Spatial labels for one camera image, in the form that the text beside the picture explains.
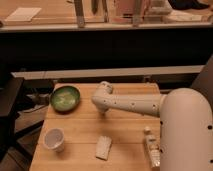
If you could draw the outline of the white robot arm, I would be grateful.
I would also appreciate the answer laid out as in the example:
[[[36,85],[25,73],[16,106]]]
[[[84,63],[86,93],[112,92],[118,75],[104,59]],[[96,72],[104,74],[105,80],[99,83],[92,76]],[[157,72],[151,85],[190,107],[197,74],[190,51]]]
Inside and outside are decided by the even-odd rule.
[[[160,171],[213,171],[213,111],[200,92],[114,94],[103,81],[91,100],[102,114],[113,108],[160,118]]]

